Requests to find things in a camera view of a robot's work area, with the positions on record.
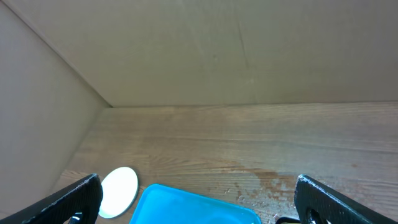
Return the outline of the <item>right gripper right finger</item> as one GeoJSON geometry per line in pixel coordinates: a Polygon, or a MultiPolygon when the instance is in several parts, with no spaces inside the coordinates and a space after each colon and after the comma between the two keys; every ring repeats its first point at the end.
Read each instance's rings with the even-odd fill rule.
{"type": "Polygon", "coordinates": [[[297,178],[294,204],[304,224],[397,224],[307,175],[297,178]]]}

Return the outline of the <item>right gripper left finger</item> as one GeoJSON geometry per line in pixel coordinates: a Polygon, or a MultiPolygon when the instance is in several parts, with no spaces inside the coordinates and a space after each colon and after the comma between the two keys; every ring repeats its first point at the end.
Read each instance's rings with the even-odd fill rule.
{"type": "Polygon", "coordinates": [[[95,223],[102,199],[99,175],[93,173],[3,218],[1,224],[95,223]]]}

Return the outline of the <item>light blue plate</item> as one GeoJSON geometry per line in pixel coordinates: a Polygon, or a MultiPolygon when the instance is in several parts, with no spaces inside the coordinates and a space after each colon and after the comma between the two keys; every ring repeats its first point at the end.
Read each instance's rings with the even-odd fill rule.
{"type": "Polygon", "coordinates": [[[102,218],[115,218],[124,213],[134,202],[139,190],[136,172],[130,167],[119,167],[101,182],[103,199],[99,208],[102,218]]]}

